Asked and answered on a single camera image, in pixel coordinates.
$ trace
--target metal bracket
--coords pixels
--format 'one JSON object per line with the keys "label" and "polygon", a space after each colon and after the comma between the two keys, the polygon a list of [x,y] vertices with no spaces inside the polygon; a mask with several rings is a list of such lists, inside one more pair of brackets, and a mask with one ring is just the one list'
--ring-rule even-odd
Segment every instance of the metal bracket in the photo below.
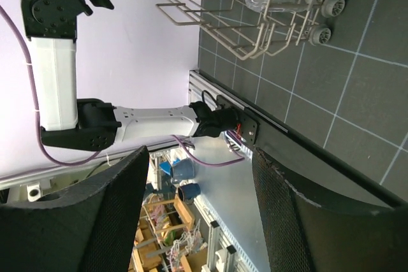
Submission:
{"label": "metal bracket", "polygon": [[210,223],[210,230],[208,233],[208,252],[207,252],[207,266],[210,271],[215,271],[215,251],[220,237],[221,226],[217,221]]}
{"label": "metal bracket", "polygon": [[238,111],[239,122],[241,123],[240,135],[245,140],[245,145],[253,149],[259,131],[259,122],[255,120],[256,116],[247,108],[244,110],[237,108],[233,103],[222,96],[217,96],[217,102],[221,108],[234,108]]}
{"label": "metal bracket", "polygon": [[224,272],[234,272],[235,271],[235,254],[237,250],[233,245],[227,247],[227,257],[225,259]]}

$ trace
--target wire rack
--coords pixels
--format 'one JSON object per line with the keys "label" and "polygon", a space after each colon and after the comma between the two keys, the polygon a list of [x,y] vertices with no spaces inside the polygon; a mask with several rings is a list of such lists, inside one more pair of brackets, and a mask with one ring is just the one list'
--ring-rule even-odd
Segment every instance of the wire rack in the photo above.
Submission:
{"label": "wire rack", "polygon": [[344,0],[296,0],[279,5],[267,0],[262,12],[258,13],[258,21],[244,24],[221,16],[234,10],[234,6],[245,6],[244,0],[232,0],[227,8],[216,10],[204,8],[203,2],[205,0],[166,0],[156,6],[175,25],[198,25],[242,61],[263,54],[274,56],[289,45],[299,45],[303,41],[325,44],[332,32],[316,21],[318,15],[336,17],[345,5]]}

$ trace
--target black cable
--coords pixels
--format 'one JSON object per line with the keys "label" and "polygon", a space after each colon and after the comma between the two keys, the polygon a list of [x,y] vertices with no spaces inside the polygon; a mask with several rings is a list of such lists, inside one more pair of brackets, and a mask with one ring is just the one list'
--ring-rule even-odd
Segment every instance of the black cable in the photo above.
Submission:
{"label": "black cable", "polygon": [[99,167],[101,167],[102,165],[106,164],[106,161],[100,162],[97,166],[93,167],[91,172],[88,173],[88,175],[84,178],[84,180],[86,180],[88,177],[90,177],[93,172],[95,172],[95,170],[97,170]]}
{"label": "black cable", "polygon": [[204,103],[206,103],[206,102],[205,102],[205,94],[207,94],[207,96],[210,97],[211,100],[213,100],[213,102],[215,103],[216,106],[219,106],[218,101],[217,101],[217,100],[214,98],[214,96],[213,96],[209,91],[207,91],[207,90],[203,90],[203,91],[201,92],[201,100],[202,100]]}

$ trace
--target white grout line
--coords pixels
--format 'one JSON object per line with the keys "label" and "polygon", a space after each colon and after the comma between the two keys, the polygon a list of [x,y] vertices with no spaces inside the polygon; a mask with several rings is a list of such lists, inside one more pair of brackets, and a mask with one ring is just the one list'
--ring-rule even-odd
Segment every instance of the white grout line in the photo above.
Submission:
{"label": "white grout line", "polygon": [[295,91],[296,79],[298,78],[298,73],[299,73],[299,69],[300,69],[300,63],[301,63],[301,61],[302,61],[303,51],[304,51],[304,50],[305,50],[305,43],[303,43],[303,45],[302,45],[302,50],[300,51],[299,63],[298,63],[298,67],[297,67],[297,69],[296,69],[295,79],[293,80],[293,86],[292,86],[292,91],[291,91],[291,97],[289,98],[288,108],[286,109],[285,119],[283,120],[284,123],[286,123],[286,119],[288,119],[289,107],[291,106],[292,97],[293,97],[293,92]]}
{"label": "white grout line", "polygon": [[402,141],[402,143],[401,143],[400,147],[398,148],[397,152],[395,153],[393,160],[390,162],[390,165],[388,166],[387,171],[385,171],[385,174],[384,174],[384,176],[382,177],[382,179],[380,181],[380,185],[382,185],[384,183],[385,179],[388,176],[388,173],[390,173],[392,167],[394,166],[395,161],[397,160],[397,158],[400,155],[401,151],[403,151],[404,146],[407,143],[407,140],[408,140],[408,133],[407,133],[407,135],[405,135],[405,138]]}
{"label": "white grout line", "polygon": [[336,47],[336,46],[333,46],[333,45],[330,45],[330,44],[325,44],[323,46],[328,47],[328,48],[332,48],[332,49],[336,49],[336,50],[340,50],[340,51],[344,51],[344,52],[347,52],[349,54],[359,55],[360,57],[366,57],[368,59],[372,59],[372,60],[375,60],[375,61],[384,62],[384,63],[390,64],[390,65],[396,65],[396,66],[401,66],[401,67],[408,68],[408,65],[405,65],[405,64],[402,64],[402,63],[392,62],[392,61],[380,59],[378,57],[372,57],[371,55],[361,54],[359,52],[354,52],[354,51],[347,50],[347,49],[344,49],[344,48],[341,48],[341,47]]}
{"label": "white grout line", "polygon": [[[219,0],[219,9],[221,10],[221,8],[222,8],[222,0]],[[218,55],[217,52],[218,52],[218,41],[215,41],[215,55]],[[215,60],[214,60],[214,78],[215,79],[216,79],[215,77],[216,69],[217,69],[217,57],[215,57]]]}
{"label": "white grout line", "polygon": [[[233,20],[233,19],[228,18],[228,17],[220,16],[220,18],[225,19],[225,20],[229,20],[229,21],[231,21],[231,22],[239,22],[239,21],[237,21],[237,20]],[[246,22],[242,22],[242,24],[243,24],[243,25],[251,25],[251,24],[248,24],[248,23],[246,23]],[[283,33],[283,32],[275,31],[275,33],[281,34],[281,35],[285,35],[285,36],[286,36],[286,33]],[[333,45],[331,45],[331,44],[324,44],[324,45],[322,45],[322,47],[328,47],[328,48],[332,48],[332,49],[336,49],[336,50],[340,50],[340,51],[347,52],[348,54],[359,55],[359,56],[361,56],[361,57],[366,57],[366,58],[368,58],[368,59],[372,59],[372,60],[375,60],[375,61],[384,62],[384,63],[387,63],[387,64],[391,64],[391,65],[396,65],[396,66],[401,66],[401,67],[404,67],[404,68],[408,68],[408,65],[406,65],[406,64],[402,64],[402,63],[398,63],[398,62],[392,62],[392,61],[387,61],[387,60],[384,60],[384,59],[380,59],[380,58],[378,58],[378,57],[372,57],[371,55],[361,54],[361,53],[359,53],[359,52],[351,51],[351,50],[344,49],[344,48],[341,48],[341,47],[336,47],[336,46],[333,46]]]}
{"label": "white grout line", "polygon": [[262,69],[263,69],[263,61],[265,60],[265,54],[262,55],[262,63],[261,63],[261,71],[259,72],[259,80],[258,80],[258,87],[256,88],[256,95],[255,95],[255,104],[256,101],[258,101],[258,94],[259,94],[259,85],[261,84],[261,79],[262,79]]}
{"label": "white grout line", "polygon": [[[207,52],[209,52],[209,53],[211,53],[211,54],[213,54],[213,55],[215,55],[215,56],[217,56],[217,57],[220,57],[221,59],[223,59],[224,61],[226,61],[226,62],[228,62],[228,63],[234,64],[234,62],[231,62],[231,61],[229,61],[228,59],[225,59],[224,57],[221,57],[220,55],[215,54],[213,51],[208,50],[208,49],[206,49],[205,47],[200,47],[200,48],[204,49],[205,51],[207,51]],[[295,97],[297,97],[297,98],[299,98],[299,99],[301,99],[301,100],[303,100],[303,101],[305,101],[305,102],[311,104],[312,106],[315,106],[316,108],[319,108],[320,110],[322,110],[322,111],[324,111],[324,112],[326,112],[326,113],[328,113],[328,114],[330,114],[330,115],[333,115],[335,118],[338,118],[339,120],[342,120],[342,121],[344,121],[344,122],[346,122],[346,123],[352,125],[353,127],[357,128],[357,129],[359,129],[359,130],[362,130],[363,132],[366,132],[367,134],[372,135],[373,137],[378,138],[379,140],[382,140],[383,142],[385,142],[385,143],[387,143],[387,144],[389,144],[389,145],[391,145],[391,146],[393,146],[393,147],[395,147],[395,148],[401,148],[400,146],[398,146],[398,145],[394,144],[393,142],[391,142],[391,141],[389,141],[389,140],[383,138],[382,136],[377,135],[376,133],[371,132],[371,131],[369,131],[369,130],[367,130],[367,129],[364,129],[363,127],[360,127],[359,125],[354,124],[354,123],[352,123],[351,121],[348,121],[347,119],[345,119],[345,118],[343,118],[343,117],[340,117],[340,116],[338,116],[338,115],[335,115],[332,111],[326,110],[325,108],[321,107],[320,105],[318,105],[318,104],[316,104],[316,103],[313,103],[312,101],[309,101],[309,100],[305,99],[304,97],[299,96],[298,94],[295,94],[294,92],[291,92],[290,90],[285,89],[284,87],[282,87],[282,86],[280,86],[280,85],[278,85],[278,84],[276,84],[276,83],[274,83],[274,82],[272,82],[272,81],[270,81],[270,80],[268,80],[268,79],[266,79],[266,78],[263,78],[262,76],[259,76],[259,75],[257,75],[256,73],[254,73],[254,72],[252,72],[252,71],[250,71],[250,70],[248,70],[248,69],[245,69],[245,68],[243,68],[243,67],[241,67],[241,66],[239,66],[239,65],[237,65],[237,67],[240,68],[240,69],[242,69],[242,70],[244,70],[244,71],[246,71],[246,72],[248,72],[248,73],[250,73],[250,74],[252,74],[252,75],[254,75],[254,76],[257,76],[259,79],[262,79],[262,80],[268,82],[269,84],[272,84],[272,85],[278,87],[279,89],[281,89],[281,90],[283,90],[283,91],[285,91],[285,92],[287,92],[287,93],[289,93],[289,94],[294,95]],[[407,149],[404,149],[404,148],[401,148],[401,151],[404,151],[404,152],[407,152],[407,153],[408,153],[408,150],[407,150]]]}
{"label": "white grout line", "polygon": [[335,116],[333,117],[333,120],[331,121],[330,128],[329,128],[329,131],[328,131],[327,136],[326,136],[326,140],[324,141],[323,148],[326,147],[327,141],[329,140],[329,137],[330,137],[330,133],[332,132],[334,121],[336,120],[337,113],[339,112],[340,105],[342,104],[343,97],[344,97],[344,94],[346,93],[347,86],[349,85],[349,80],[351,78],[351,74],[353,73],[354,67],[356,65],[358,53],[359,53],[359,51],[361,49],[361,46],[362,46],[362,44],[364,42],[364,38],[365,38],[365,35],[367,33],[368,27],[369,27],[369,25],[371,23],[372,17],[374,15],[375,8],[377,7],[377,3],[378,3],[378,0],[374,0],[373,5],[371,7],[370,15],[368,16],[367,22],[366,22],[365,27],[364,27],[363,34],[361,35],[360,42],[358,43],[356,55],[354,56],[353,62],[351,63],[349,75],[347,76],[346,83],[344,84],[342,94],[340,95],[339,103],[337,104],[337,107],[336,107]]}
{"label": "white grout line", "polygon": [[[242,15],[244,14],[244,6],[241,8],[241,22],[240,25],[242,25]],[[238,45],[240,44],[240,37],[241,35],[238,35]],[[235,65],[234,65],[234,77],[232,78],[232,89],[234,89],[234,83],[235,83],[235,73],[237,71],[237,59],[238,57],[235,57]]]}
{"label": "white grout line", "polygon": [[[203,31],[201,30],[201,28],[198,28],[199,30],[199,40],[198,40],[198,46],[202,46],[203,44]],[[198,63],[197,63],[197,67],[200,68],[200,64],[201,64],[201,50],[200,48],[198,49]]]}

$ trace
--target purple cable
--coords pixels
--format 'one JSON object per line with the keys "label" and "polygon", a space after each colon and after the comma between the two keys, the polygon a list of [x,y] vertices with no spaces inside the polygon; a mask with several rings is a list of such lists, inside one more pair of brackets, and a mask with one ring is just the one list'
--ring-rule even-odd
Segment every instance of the purple cable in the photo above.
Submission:
{"label": "purple cable", "polygon": [[232,138],[236,143],[238,143],[239,145],[242,145],[242,141],[240,139],[238,139],[237,134],[233,131],[227,131],[226,132],[227,135]]}
{"label": "purple cable", "polygon": [[[0,5],[0,15],[4,18],[6,23],[9,25],[11,30],[13,31],[15,37],[17,38],[18,43],[20,44],[21,50],[23,51],[24,57],[25,57],[25,62],[27,63],[27,70],[28,70],[28,77],[30,80],[30,86],[31,86],[31,95],[33,97],[33,102],[34,102],[34,109],[39,110],[38,106],[38,96],[37,96],[37,90],[36,90],[36,84],[34,81],[34,73],[33,73],[33,67],[31,65],[31,56],[30,56],[30,51],[28,50],[26,41],[22,37],[20,31],[17,29],[17,26],[14,24],[13,20],[10,18],[10,16],[7,14],[7,12],[3,9],[3,7]],[[45,155],[45,157],[52,161],[55,164],[61,165],[61,166],[81,166],[83,164],[86,164],[87,162],[93,160],[100,152],[96,152],[95,154],[92,154],[90,157],[87,159],[84,159],[83,161],[79,162],[60,162],[57,161],[55,158],[53,158],[48,152],[45,150],[45,147],[43,143],[41,142],[41,126],[40,126],[40,113],[38,111],[35,112],[36,116],[36,138],[37,138],[37,144]]]}
{"label": "purple cable", "polygon": [[239,156],[239,159],[235,159],[233,161],[229,161],[229,162],[221,162],[219,164],[209,164],[207,162],[203,162],[199,159],[197,159],[197,157],[195,157],[193,154],[191,154],[188,149],[186,148],[186,146],[183,144],[183,142],[181,141],[180,138],[178,138],[176,135],[172,135],[172,137],[175,139],[175,141],[180,145],[180,147],[182,147],[184,149],[184,151],[186,151],[186,154],[197,164],[200,164],[202,166],[206,166],[206,167],[211,167],[211,168],[218,168],[218,167],[225,167],[225,166],[229,166],[232,164],[235,164],[237,162],[242,162],[245,160],[245,157],[242,157],[241,155],[239,155],[237,152],[235,152],[235,150],[232,150],[232,152]]}

